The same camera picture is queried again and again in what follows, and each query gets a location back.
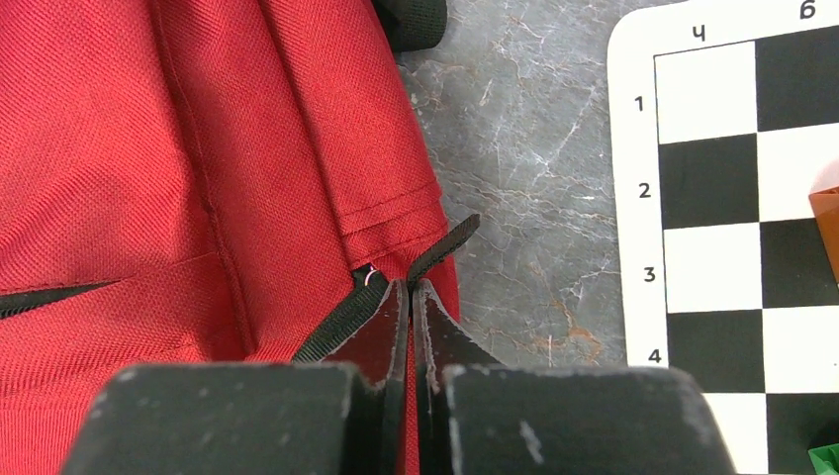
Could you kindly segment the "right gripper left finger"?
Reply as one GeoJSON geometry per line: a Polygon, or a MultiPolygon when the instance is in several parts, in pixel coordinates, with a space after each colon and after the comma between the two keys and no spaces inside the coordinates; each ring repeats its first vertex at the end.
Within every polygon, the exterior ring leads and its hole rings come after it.
{"type": "Polygon", "coordinates": [[[145,364],[93,402],[66,474],[400,474],[410,296],[316,362],[145,364]]]}

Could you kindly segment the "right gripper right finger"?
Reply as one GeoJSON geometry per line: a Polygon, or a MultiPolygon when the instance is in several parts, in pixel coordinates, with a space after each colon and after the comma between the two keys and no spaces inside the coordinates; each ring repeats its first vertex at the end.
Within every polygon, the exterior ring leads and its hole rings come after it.
{"type": "Polygon", "coordinates": [[[708,403],[679,370],[511,367],[413,289],[424,474],[730,474],[708,403]]]}

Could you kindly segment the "red backpack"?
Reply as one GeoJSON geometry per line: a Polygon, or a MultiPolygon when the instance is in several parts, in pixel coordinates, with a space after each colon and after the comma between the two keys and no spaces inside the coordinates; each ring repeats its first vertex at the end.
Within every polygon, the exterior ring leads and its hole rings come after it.
{"type": "Polygon", "coordinates": [[[143,363],[286,362],[447,231],[395,62],[442,1],[1,5],[1,470],[143,363]]]}

